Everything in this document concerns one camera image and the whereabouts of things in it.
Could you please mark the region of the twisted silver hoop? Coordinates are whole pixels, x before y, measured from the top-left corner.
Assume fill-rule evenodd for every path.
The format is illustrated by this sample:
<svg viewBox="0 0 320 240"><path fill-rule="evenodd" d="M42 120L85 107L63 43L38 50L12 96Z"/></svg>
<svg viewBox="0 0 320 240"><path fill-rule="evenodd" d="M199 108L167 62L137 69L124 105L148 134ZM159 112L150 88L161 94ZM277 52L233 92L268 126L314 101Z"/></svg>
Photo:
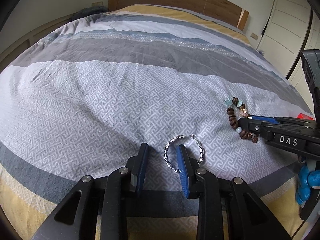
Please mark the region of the twisted silver hoop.
<svg viewBox="0 0 320 240"><path fill-rule="evenodd" d="M197 139L197 136L195 134L177 135L177 136L171 138L169 140L169 142L164 146L164 153L163 153L163 159L164 159L167 167L170 168L171 170L173 170L175 173L184 173L187 171L188 167L190 166L189 159L188 159L189 155L187 154L187 150L185 149L185 147L183 145L179 145L177 148L177 153L176 153L178 168L175 168L172 165L171 161L169 160L168 150L174 142L182 140L182 139L186 139L186 138L191 138L199 148L200 157L199 157L199 159L196 159L197 164L201 165L204 162L204 148L202 146L202 142L200 142L199 139Z"/></svg>

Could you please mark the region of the red jewelry box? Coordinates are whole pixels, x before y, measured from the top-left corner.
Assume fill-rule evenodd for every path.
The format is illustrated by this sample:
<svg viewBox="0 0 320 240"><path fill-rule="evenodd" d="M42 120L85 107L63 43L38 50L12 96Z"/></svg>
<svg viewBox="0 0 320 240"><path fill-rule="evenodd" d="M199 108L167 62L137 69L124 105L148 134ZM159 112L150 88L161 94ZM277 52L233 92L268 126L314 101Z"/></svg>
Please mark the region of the red jewelry box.
<svg viewBox="0 0 320 240"><path fill-rule="evenodd" d="M299 113L297 116L298 119L304 119L304 120L313 120L313 117L303 114L303 113Z"/></svg>

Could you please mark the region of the striped bed cover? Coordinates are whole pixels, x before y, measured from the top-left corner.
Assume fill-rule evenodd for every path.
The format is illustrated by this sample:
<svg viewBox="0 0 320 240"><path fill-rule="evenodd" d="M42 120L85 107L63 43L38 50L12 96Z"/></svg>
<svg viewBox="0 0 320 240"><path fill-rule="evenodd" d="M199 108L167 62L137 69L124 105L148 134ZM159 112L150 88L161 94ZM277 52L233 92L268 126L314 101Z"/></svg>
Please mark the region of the striped bed cover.
<svg viewBox="0 0 320 240"><path fill-rule="evenodd" d="M1 207L31 239L67 192L89 174L108 176L150 148L142 211L130 239L194 239L197 203L163 158L183 135L190 155L223 179L241 177L287 232L307 224L295 201L295 154L243 140L227 107L250 114L311 114L298 91L241 33L191 13L132 5L69 22L1 72Z"/></svg>

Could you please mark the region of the white wardrobe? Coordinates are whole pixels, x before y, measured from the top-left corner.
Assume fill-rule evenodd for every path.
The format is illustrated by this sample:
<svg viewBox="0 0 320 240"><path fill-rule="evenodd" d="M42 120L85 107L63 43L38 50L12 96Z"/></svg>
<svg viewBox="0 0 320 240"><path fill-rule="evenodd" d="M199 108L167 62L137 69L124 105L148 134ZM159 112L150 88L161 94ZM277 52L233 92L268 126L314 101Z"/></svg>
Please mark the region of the white wardrobe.
<svg viewBox="0 0 320 240"><path fill-rule="evenodd" d="M302 49L319 49L319 18L306 0L274 0L259 49L308 105L312 97L302 70Z"/></svg>

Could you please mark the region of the dark teal pillow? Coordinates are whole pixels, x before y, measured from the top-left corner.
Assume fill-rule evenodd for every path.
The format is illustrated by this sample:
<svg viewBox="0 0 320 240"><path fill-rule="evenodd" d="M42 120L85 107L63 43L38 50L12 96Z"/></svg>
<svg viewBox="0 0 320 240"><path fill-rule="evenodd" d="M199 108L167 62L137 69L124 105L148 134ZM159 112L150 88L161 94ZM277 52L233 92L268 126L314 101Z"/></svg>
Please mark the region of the dark teal pillow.
<svg viewBox="0 0 320 240"><path fill-rule="evenodd" d="M97 6L97 7L89 7L89 8L81 9L71 17L70 21L78 20L80 18L84 18L90 15L100 14L105 12L109 12L108 8L105 6Z"/></svg>

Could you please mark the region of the low wooden side shelf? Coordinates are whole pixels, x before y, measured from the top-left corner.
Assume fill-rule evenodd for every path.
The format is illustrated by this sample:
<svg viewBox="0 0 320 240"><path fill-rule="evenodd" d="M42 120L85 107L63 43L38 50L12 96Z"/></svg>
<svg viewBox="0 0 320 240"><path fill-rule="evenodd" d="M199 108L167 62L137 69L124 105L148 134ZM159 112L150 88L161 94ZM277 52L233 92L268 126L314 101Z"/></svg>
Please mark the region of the low wooden side shelf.
<svg viewBox="0 0 320 240"><path fill-rule="evenodd" d="M36 42L38 42L40 39L42 39L52 31L70 22L72 16L73 14L69 14L43 24L15 41L1 53L1 72L26 49L34 45Z"/></svg>

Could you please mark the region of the wall power outlet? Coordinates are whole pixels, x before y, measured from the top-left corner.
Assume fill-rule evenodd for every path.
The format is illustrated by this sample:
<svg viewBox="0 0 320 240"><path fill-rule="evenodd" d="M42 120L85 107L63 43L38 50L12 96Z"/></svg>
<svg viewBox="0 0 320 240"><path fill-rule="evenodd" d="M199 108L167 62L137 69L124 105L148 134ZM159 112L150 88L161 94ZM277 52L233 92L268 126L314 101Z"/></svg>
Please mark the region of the wall power outlet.
<svg viewBox="0 0 320 240"><path fill-rule="evenodd" d="M255 33L251 33L251 38L253 38L254 40L258 40L259 36Z"/></svg>

